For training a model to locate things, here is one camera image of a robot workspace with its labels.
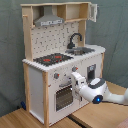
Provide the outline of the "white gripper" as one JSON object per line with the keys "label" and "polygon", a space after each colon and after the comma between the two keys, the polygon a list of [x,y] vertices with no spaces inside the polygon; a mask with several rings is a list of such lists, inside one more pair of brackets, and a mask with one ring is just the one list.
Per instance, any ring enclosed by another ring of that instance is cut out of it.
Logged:
{"label": "white gripper", "polygon": [[86,79],[78,72],[73,72],[71,74],[71,79],[73,91],[83,97],[84,91],[87,88]]}

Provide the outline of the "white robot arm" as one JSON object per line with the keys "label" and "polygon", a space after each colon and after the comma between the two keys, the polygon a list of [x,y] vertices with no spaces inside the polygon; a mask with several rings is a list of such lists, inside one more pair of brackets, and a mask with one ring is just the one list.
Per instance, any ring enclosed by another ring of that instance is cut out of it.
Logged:
{"label": "white robot arm", "polygon": [[95,78],[90,83],[77,72],[72,73],[73,89],[79,96],[93,104],[110,102],[128,106],[128,88],[123,95],[113,94],[109,91],[103,78]]}

